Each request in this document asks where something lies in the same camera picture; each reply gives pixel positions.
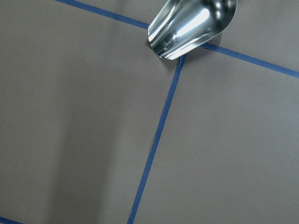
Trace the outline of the metal scoop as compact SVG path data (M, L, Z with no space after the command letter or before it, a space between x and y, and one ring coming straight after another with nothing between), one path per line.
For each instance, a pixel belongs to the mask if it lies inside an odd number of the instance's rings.
M175 60L221 34L236 10L236 0L168 0L148 26L149 46Z

